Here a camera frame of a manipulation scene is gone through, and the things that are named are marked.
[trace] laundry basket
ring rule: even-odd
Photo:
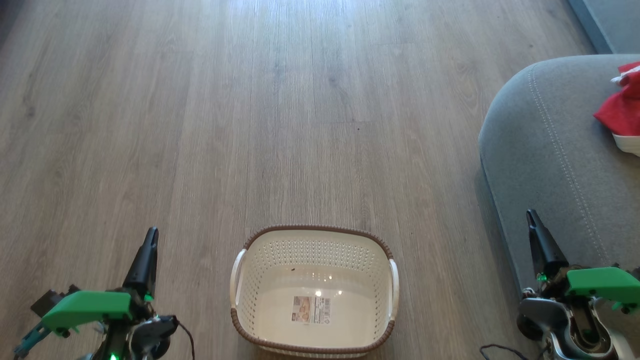
[[[396,263],[382,240],[329,226],[260,230],[236,257],[231,319],[281,354],[352,358],[382,345],[398,310]]]

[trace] red fabric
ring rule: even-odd
[[[640,61],[618,68],[620,73],[640,66]],[[640,136],[640,72],[630,72],[620,81],[622,91],[610,96],[593,116],[612,133]]]

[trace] gray couch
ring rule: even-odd
[[[600,54],[640,54],[640,1],[569,0]]]
[[[569,262],[640,266],[640,158],[621,152],[593,113],[618,91],[609,80],[640,55],[543,61],[497,94],[480,158],[519,288],[534,287],[525,211],[537,210]],[[608,314],[636,339],[640,316]]]

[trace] sticker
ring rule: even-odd
[[[294,296],[291,321],[331,324],[331,299],[327,297]]]

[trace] cable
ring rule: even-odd
[[[491,347],[497,347],[497,348],[501,348],[503,350],[508,350],[514,354],[516,354],[521,360],[528,360],[527,357],[525,357],[524,355],[522,355],[521,352],[519,352],[518,350],[509,348],[509,347],[503,347],[502,345],[498,345],[498,344],[489,344],[489,345],[485,345],[483,347],[480,347],[480,354],[482,354],[483,358],[485,358],[485,360],[491,360],[489,359],[489,357],[487,357],[487,355],[484,353],[484,349],[486,348],[491,348]],[[545,352],[547,352],[550,349],[550,346],[547,345],[541,352],[540,354],[536,357],[536,360],[540,360],[542,359],[542,357],[545,355]]]
[[[187,330],[187,328],[180,322],[180,320],[176,319],[178,321],[178,325],[180,327],[182,327],[182,329],[184,330],[184,332],[187,333],[187,335],[189,335],[189,341],[191,342],[191,359],[192,360],[196,360],[196,347],[193,344],[193,335],[191,335],[191,331]]]
[[[480,347],[480,354],[482,354],[482,356],[486,359],[486,360],[491,360],[489,359],[486,354],[484,353],[484,349],[486,348],[491,348],[491,347],[497,347],[497,348],[501,348],[503,350],[509,350],[510,352],[516,354],[521,360],[529,360],[527,359],[524,355],[522,355],[521,352],[519,352],[518,350],[509,348],[509,347],[503,347],[502,345],[498,345],[498,344],[489,344],[489,345],[485,345],[483,347]]]

